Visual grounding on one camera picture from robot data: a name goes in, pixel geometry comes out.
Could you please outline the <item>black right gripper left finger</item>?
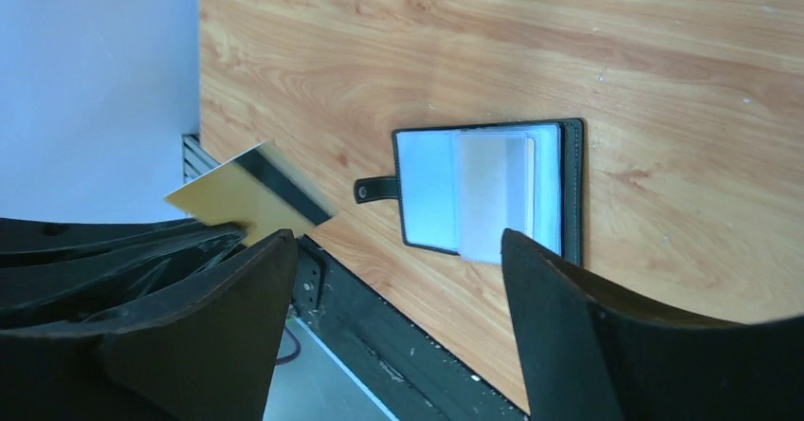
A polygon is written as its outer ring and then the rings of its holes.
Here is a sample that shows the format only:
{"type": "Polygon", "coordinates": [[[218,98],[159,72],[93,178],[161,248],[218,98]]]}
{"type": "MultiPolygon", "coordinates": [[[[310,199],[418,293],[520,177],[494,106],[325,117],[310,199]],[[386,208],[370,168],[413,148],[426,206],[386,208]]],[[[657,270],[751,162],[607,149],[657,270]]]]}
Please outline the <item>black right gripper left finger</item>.
{"type": "Polygon", "coordinates": [[[5,420],[259,420],[298,267],[290,231],[90,322],[1,327],[5,420]]]}

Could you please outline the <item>black leather card holder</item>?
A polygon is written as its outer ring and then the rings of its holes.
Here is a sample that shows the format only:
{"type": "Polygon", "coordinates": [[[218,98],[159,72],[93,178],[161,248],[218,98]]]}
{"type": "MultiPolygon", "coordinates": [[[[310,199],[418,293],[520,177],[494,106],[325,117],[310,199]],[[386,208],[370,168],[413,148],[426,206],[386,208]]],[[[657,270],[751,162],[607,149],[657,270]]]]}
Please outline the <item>black leather card holder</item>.
{"type": "Polygon", "coordinates": [[[395,173],[354,197],[397,201],[409,247],[497,265],[512,229],[580,265],[584,142],[581,118],[397,129],[395,173]]]}

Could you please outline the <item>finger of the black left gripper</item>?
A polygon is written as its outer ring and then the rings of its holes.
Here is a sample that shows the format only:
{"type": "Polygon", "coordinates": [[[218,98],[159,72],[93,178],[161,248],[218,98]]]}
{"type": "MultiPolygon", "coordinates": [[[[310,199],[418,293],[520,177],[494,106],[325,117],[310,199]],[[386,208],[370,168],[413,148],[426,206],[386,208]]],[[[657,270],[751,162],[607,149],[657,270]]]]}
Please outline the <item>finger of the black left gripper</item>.
{"type": "Polygon", "coordinates": [[[1,255],[1,327],[90,322],[220,263],[244,238],[234,226],[154,231],[1,255]]]}
{"type": "Polygon", "coordinates": [[[1,266],[47,265],[157,243],[206,228],[194,219],[145,224],[76,224],[1,220],[1,266]]]}

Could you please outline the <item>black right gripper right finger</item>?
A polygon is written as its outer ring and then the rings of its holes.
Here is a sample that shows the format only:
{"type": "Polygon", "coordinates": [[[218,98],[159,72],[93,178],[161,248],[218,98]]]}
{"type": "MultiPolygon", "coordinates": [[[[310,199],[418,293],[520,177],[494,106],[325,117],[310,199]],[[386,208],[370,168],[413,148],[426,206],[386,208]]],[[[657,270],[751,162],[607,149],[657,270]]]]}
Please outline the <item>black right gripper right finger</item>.
{"type": "Polygon", "coordinates": [[[502,274],[535,420],[799,420],[803,319],[720,320],[657,302],[524,234],[502,274]]]}

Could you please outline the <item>gold striped credit card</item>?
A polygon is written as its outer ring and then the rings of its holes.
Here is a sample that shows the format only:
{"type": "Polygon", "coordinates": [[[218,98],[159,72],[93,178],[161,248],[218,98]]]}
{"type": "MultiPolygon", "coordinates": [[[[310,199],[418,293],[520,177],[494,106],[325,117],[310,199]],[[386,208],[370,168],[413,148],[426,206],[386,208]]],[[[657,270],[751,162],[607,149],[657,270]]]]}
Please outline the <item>gold striped credit card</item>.
{"type": "Polygon", "coordinates": [[[280,229],[302,236],[338,213],[313,180],[268,141],[202,174],[165,200],[208,226],[239,227],[246,246],[280,229]]]}

